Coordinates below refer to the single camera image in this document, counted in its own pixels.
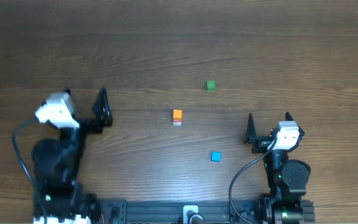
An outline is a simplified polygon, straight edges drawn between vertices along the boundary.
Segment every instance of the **wooden table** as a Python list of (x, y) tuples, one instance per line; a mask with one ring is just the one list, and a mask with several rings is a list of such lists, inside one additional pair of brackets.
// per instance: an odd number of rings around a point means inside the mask
[[(312, 167), (317, 221), (358, 222), (358, 0), (0, 0), (0, 222), (32, 219), (12, 130), (67, 87), (89, 116), (102, 86), (114, 125), (88, 138), (79, 177), (99, 197), (227, 200), (256, 158), (242, 143), (248, 113), (268, 134), (290, 111), (306, 132), (290, 155)], [(29, 166), (50, 136), (39, 124), (22, 133)], [(235, 198), (267, 191), (262, 166)]]

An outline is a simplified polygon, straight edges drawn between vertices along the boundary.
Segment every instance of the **blue cube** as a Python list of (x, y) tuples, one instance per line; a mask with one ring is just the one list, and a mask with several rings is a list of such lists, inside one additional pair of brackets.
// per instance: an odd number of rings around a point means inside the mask
[(220, 162), (221, 161), (221, 153), (220, 152), (212, 152), (211, 161)]

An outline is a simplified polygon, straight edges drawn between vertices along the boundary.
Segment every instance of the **small block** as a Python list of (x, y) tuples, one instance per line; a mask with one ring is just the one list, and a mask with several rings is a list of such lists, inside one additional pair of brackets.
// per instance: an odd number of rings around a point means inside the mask
[(221, 153), (220, 152), (212, 152), (211, 161), (220, 162), (221, 161)]
[(173, 110), (173, 119), (181, 120), (182, 110)]
[(206, 82), (206, 89), (209, 91), (215, 90), (215, 81), (214, 80), (208, 80)]

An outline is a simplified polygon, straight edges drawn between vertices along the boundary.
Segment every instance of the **wood grain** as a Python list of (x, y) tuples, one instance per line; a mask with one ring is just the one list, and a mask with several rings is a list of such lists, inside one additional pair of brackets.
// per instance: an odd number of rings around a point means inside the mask
[[(317, 221), (358, 222), (358, 0), (0, 0), (0, 222), (32, 218), (12, 130), (67, 87), (89, 116), (102, 86), (114, 124), (88, 138), (79, 176), (99, 197), (227, 200), (255, 158), (242, 144), (248, 113), (268, 134), (290, 111), (306, 131), (290, 155), (312, 167)], [(30, 166), (47, 136), (58, 133), (22, 133)], [(259, 164), (233, 194), (266, 191)]]

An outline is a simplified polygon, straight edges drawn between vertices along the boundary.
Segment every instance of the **orange cube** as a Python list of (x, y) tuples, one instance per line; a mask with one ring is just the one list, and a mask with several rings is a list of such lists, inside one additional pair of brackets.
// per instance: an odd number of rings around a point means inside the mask
[(173, 110), (173, 119), (182, 120), (182, 110)]

